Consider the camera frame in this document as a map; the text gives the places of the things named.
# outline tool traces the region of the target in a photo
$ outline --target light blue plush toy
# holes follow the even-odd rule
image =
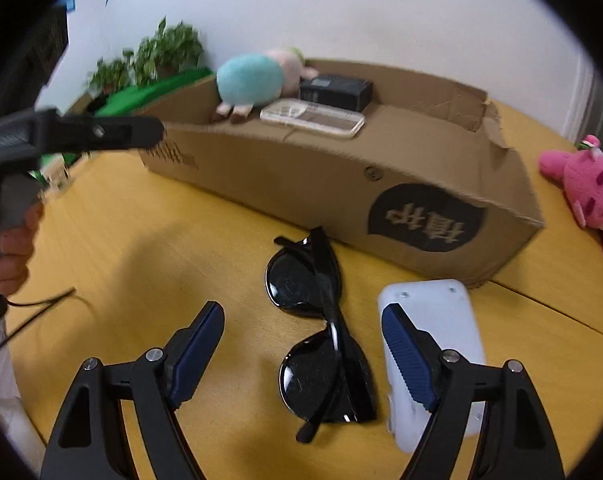
[[[217,90],[222,102],[213,120],[230,115],[233,123],[245,121],[255,105],[268,104],[282,95],[294,95],[301,78],[317,75],[317,70],[304,66],[303,56],[295,49],[233,57],[217,71]]]

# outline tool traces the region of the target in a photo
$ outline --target person's hand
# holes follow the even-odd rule
[[[24,215],[24,225],[0,233],[0,294],[10,296],[28,280],[28,261],[34,254],[34,237],[43,217],[37,202]]]

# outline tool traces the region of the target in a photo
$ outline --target potted plant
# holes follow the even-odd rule
[[[97,70],[91,73],[88,86],[106,95],[123,90],[130,86],[130,68],[134,52],[123,51],[123,58],[117,57],[111,62],[105,62],[102,57],[97,61]]]
[[[147,86],[177,74],[186,61],[196,66],[202,52],[203,47],[192,25],[180,22],[175,27],[166,27],[164,18],[155,35],[144,38],[137,50],[134,62],[137,86]]]

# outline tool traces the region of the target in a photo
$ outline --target blue gripper pad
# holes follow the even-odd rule
[[[178,330],[166,345],[166,400],[176,410],[194,395],[223,334],[223,308],[215,301],[203,307],[190,327]]]
[[[381,332],[404,378],[410,396],[431,412],[439,402],[433,384],[433,372],[413,339],[419,336],[419,331],[399,304],[390,304],[383,310]]]

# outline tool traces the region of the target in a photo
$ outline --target black box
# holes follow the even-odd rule
[[[299,85],[299,99],[361,112],[373,98],[373,83],[365,79],[321,74]]]

